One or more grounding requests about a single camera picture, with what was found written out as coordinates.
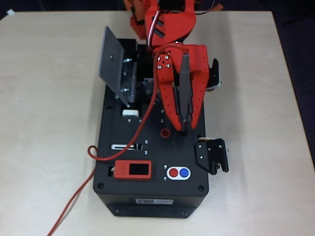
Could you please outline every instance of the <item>black cable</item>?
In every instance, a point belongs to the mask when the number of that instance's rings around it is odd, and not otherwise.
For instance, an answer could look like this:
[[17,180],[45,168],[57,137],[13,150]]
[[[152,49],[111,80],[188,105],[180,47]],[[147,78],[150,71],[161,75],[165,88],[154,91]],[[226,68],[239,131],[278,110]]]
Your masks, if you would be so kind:
[[215,6],[215,3],[216,3],[216,0],[213,0],[212,5],[210,6],[210,8],[207,11],[201,12],[201,13],[196,13],[196,15],[200,16],[200,15],[208,13]]

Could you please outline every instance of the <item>screw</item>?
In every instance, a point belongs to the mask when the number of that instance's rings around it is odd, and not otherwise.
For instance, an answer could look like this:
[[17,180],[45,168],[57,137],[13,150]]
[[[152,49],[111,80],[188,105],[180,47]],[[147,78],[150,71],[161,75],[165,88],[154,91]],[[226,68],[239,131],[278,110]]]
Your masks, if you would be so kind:
[[131,58],[127,58],[127,59],[123,60],[123,62],[130,62],[130,61],[132,61]]

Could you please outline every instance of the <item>floor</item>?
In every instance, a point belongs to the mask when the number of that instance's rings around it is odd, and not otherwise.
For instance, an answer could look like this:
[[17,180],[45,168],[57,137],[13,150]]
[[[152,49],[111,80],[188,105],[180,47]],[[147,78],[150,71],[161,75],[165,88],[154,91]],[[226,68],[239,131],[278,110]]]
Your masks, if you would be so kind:
[[[6,11],[40,10],[122,10],[123,0],[5,0],[0,3],[0,19]],[[272,10],[284,56],[291,76],[310,151],[315,163],[315,3],[313,0],[216,0],[224,10]],[[211,6],[204,0],[198,10]]]

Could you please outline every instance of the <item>tabletop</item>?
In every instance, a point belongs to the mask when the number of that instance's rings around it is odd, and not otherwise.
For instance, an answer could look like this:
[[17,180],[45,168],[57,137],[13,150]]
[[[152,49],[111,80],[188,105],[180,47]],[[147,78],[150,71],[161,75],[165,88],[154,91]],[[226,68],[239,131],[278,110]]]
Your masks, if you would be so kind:
[[[90,174],[104,95],[104,27],[137,38],[128,12],[17,13],[0,21],[0,234],[46,235]],[[207,136],[229,148],[227,174],[188,219],[115,217],[92,182],[54,235],[312,236],[315,175],[270,12],[198,16],[222,86],[204,98]]]

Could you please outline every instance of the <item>small screen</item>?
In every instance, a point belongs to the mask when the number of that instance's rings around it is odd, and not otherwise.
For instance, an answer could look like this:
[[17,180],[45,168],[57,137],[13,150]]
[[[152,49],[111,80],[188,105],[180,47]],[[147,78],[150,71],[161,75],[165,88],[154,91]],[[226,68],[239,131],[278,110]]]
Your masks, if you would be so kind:
[[130,164],[130,175],[148,175],[149,165],[148,164]]

